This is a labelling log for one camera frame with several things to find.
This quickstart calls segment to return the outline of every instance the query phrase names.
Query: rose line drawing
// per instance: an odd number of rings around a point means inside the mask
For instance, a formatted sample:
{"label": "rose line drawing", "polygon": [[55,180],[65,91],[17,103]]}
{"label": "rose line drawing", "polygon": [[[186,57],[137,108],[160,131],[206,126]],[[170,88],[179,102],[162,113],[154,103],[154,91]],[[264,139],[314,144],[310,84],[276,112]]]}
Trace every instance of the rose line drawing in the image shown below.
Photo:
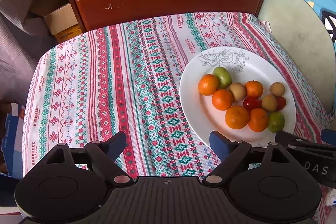
{"label": "rose line drawing", "polygon": [[221,49],[220,52],[201,53],[198,57],[203,66],[223,66],[232,71],[241,72],[245,70],[245,61],[249,58],[245,56],[242,50],[236,52],[233,49]]}

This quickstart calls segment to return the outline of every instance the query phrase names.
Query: red fruit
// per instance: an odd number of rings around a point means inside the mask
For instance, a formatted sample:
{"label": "red fruit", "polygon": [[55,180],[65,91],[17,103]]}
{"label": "red fruit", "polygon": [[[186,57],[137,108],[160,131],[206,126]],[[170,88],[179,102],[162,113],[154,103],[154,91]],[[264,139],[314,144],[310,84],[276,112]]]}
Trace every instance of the red fruit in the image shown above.
{"label": "red fruit", "polygon": [[258,98],[247,97],[243,102],[243,106],[247,111],[251,111],[255,108],[262,108],[263,103]]}
{"label": "red fruit", "polygon": [[286,98],[285,97],[277,97],[277,101],[278,101],[277,111],[282,110],[287,103]]}

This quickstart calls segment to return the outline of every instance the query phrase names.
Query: cardboard box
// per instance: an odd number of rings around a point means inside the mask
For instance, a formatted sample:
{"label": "cardboard box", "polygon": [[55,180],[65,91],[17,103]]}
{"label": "cardboard box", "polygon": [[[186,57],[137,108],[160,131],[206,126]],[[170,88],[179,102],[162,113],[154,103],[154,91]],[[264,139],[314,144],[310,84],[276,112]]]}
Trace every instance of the cardboard box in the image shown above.
{"label": "cardboard box", "polygon": [[43,19],[59,43],[82,34],[70,4],[62,6]]}

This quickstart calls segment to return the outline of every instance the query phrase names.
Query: table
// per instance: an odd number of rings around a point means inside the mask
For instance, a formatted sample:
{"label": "table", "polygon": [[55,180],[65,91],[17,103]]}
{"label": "table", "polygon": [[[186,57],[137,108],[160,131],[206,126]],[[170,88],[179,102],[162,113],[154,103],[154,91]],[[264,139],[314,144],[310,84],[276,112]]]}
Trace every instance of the table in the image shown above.
{"label": "table", "polygon": [[[24,174],[59,142],[83,147],[124,131],[127,146],[117,164],[133,178],[204,177],[219,159],[190,129],[179,82],[191,58],[217,46],[244,48],[270,62],[292,90],[294,133],[321,142],[320,132],[329,124],[325,110],[294,62],[253,15],[188,13],[93,30],[42,56],[26,106]],[[323,197],[327,190],[323,187]],[[324,223],[329,211],[322,200],[315,220]]]}

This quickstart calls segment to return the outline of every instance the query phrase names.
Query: kiwi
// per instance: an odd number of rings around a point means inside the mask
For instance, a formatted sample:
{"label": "kiwi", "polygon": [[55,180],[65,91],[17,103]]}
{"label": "kiwi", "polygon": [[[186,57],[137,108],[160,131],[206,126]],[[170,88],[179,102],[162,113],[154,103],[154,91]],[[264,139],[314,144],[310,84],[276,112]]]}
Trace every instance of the kiwi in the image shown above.
{"label": "kiwi", "polygon": [[276,111],[277,107],[278,107],[278,101],[273,95],[268,94],[262,99],[263,109],[269,112],[273,112]]}
{"label": "kiwi", "polygon": [[282,83],[275,82],[269,87],[269,92],[275,97],[281,97],[285,93],[285,86]]}
{"label": "kiwi", "polygon": [[246,97],[246,89],[241,83],[233,82],[229,86],[229,91],[235,101],[243,100]]}

